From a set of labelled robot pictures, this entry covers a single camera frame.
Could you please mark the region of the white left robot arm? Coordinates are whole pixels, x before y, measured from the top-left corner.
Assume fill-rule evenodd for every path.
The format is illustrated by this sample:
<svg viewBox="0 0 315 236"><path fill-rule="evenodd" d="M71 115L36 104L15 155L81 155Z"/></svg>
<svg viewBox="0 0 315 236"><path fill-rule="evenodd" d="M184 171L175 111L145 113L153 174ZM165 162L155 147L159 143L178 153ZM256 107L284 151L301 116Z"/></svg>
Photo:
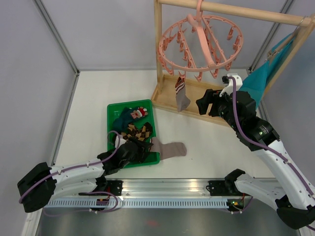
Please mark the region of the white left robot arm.
<svg viewBox="0 0 315 236"><path fill-rule="evenodd" d="M18 183L19 203L26 213L45 207L50 201L69 195L102 195L107 190L106 176L117 173L131 162L143 162L153 144L130 138L116 148L76 165L37 164Z"/></svg>

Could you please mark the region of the pink hanger clip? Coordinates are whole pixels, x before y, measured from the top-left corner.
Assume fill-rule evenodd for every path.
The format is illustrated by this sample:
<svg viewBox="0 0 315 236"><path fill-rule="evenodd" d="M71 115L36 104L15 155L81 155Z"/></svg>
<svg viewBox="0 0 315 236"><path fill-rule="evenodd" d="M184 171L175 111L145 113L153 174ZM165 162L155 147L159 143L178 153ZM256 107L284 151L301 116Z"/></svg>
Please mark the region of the pink hanger clip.
<svg viewBox="0 0 315 236"><path fill-rule="evenodd" d="M185 80L186 79L186 72L184 71L183 73L181 73L180 71L178 71L179 74L179 78L181 78L181 80Z"/></svg>

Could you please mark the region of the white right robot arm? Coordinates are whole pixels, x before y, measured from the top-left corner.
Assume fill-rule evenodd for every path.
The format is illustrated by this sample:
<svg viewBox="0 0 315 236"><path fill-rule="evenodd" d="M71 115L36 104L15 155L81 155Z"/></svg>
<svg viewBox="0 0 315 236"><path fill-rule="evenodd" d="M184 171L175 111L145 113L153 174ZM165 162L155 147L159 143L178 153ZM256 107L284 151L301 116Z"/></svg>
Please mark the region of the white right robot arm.
<svg viewBox="0 0 315 236"><path fill-rule="evenodd" d="M276 190L236 169L224 178L226 191L241 192L267 204L292 229L310 227L315 221L315 188L293 163L272 125L257 117L256 102L249 93L237 91L220 96L219 90L207 89L196 104L201 115L225 120L240 142L265 163L282 187Z"/></svg>

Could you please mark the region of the pink round clip hanger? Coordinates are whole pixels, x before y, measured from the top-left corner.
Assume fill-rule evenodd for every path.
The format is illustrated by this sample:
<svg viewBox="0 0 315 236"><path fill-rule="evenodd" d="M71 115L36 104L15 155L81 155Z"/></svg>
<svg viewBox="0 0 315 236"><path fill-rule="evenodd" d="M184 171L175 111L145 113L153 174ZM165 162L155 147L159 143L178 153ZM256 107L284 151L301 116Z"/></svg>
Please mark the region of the pink round clip hanger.
<svg viewBox="0 0 315 236"><path fill-rule="evenodd" d="M170 75L174 75L174 70L182 70L185 72L198 73L195 76L197 81L202 80L203 72L209 71L213 78L216 78L220 68L226 71L231 69L232 63L237 59L240 53L244 39L240 28L227 18L215 15L204 15L201 10L203 1L199 0L196 5L196 14L193 16L188 14L186 18L174 23L161 36L157 46L157 59L162 68ZM230 56L224 54L223 48L216 38L211 20L216 20L230 26L226 40L230 41L233 36L236 36L235 42L232 44L233 53ZM183 24L188 23L191 26L191 32L196 33L202 54L205 59L206 66L198 67L194 61L193 55L187 43L185 32L182 28ZM168 45L175 40L179 44L179 50L183 53L183 60L187 63L185 66L177 65L166 57Z"/></svg>

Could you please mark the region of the grey sock red striped cuff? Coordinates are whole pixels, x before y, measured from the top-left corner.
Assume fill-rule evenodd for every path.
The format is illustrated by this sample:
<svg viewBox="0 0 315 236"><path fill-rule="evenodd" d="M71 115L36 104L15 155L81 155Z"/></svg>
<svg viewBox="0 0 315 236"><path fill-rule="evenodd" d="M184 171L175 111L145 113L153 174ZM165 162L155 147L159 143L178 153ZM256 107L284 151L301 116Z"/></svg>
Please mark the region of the grey sock red striped cuff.
<svg viewBox="0 0 315 236"><path fill-rule="evenodd" d="M177 111L181 112L190 105L190 99L186 96L186 83L184 78L178 77L175 84Z"/></svg>

